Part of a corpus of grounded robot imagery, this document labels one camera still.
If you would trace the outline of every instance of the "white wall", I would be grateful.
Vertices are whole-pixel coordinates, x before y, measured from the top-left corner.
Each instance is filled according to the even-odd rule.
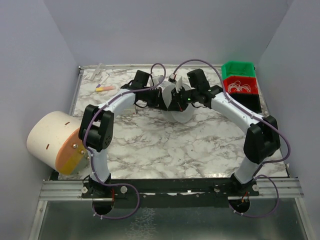
[[[258,63],[292,0],[44,0],[79,65]]]
[[[298,176],[320,238],[320,1],[295,0],[258,64],[270,113],[292,146]]]
[[[27,136],[45,114],[68,111],[78,68],[42,0],[2,0],[0,33],[0,238],[20,240],[51,171]]]

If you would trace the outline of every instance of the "robotic arm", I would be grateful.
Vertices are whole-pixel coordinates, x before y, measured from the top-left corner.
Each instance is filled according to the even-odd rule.
[[[250,183],[262,162],[280,148],[279,135],[262,122],[253,119],[252,115],[242,112],[230,103],[220,86],[211,87],[203,70],[190,71],[187,76],[192,89],[186,90],[182,84],[176,84],[178,87],[176,86],[171,91],[171,102],[168,106],[164,102],[160,87],[146,91],[136,91],[145,89],[150,78],[149,73],[138,70],[134,80],[121,87],[118,93],[118,95],[121,95],[119,98],[106,101],[98,106],[88,105],[86,107],[79,130],[79,138],[82,141],[84,141],[84,136],[94,115],[100,108],[107,106],[95,119],[100,121],[100,126],[92,125],[86,139],[86,145],[94,152],[94,168],[102,182],[107,182],[111,178],[107,164],[107,147],[113,137],[114,118],[138,100],[146,102],[149,108],[169,112],[183,112],[190,107],[190,104],[200,103],[225,115],[234,122],[246,133],[243,148],[245,157],[240,167],[231,176],[231,180],[237,189],[242,189]],[[123,94],[132,90],[136,92]],[[240,103],[238,105],[278,128],[274,117],[268,116],[264,118],[262,115],[253,113]],[[90,178],[97,182],[93,174],[91,174]]]

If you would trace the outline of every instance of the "white marble surface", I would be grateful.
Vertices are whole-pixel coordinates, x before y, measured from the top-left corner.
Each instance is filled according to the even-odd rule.
[[[107,69],[94,81],[93,69],[84,71],[74,116],[81,118],[88,104],[98,105],[114,96],[120,87],[134,78],[137,70],[149,68]],[[188,83],[187,72],[196,68],[181,68],[179,75]],[[215,72],[202,67],[210,85],[220,85]],[[167,76],[174,68],[167,69]],[[154,70],[155,75],[163,70]],[[116,90],[95,92],[101,77],[109,75],[103,86],[116,86]],[[263,112],[266,105],[261,98]],[[243,157],[245,134],[226,117],[208,108],[197,108],[192,119],[185,123],[167,122],[161,111],[137,108],[136,115],[121,115],[115,119],[113,139],[108,148],[109,169],[114,179],[150,178],[221,178],[229,177],[240,165]],[[277,151],[272,160],[280,159]],[[61,179],[82,179],[91,172],[87,168],[74,176]],[[286,177],[283,163],[266,164],[260,173],[271,177]]]

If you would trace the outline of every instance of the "white cord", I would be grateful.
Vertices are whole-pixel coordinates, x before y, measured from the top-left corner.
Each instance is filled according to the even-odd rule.
[[[234,83],[231,83],[228,86],[228,92],[230,93],[232,89],[235,89],[236,92],[242,92],[243,90],[246,90],[248,93],[251,92],[251,87],[248,84],[244,84],[244,85],[240,85],[241,82],[240,81],[236,81]]]

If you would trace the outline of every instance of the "beige cylindrical container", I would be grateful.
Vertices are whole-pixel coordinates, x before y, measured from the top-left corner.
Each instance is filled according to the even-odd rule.
[[[31,130],[28,151],[61,174],[76,174],[86,165],[87,151],[78,138],[81,121],[61,111],[44,116]]]

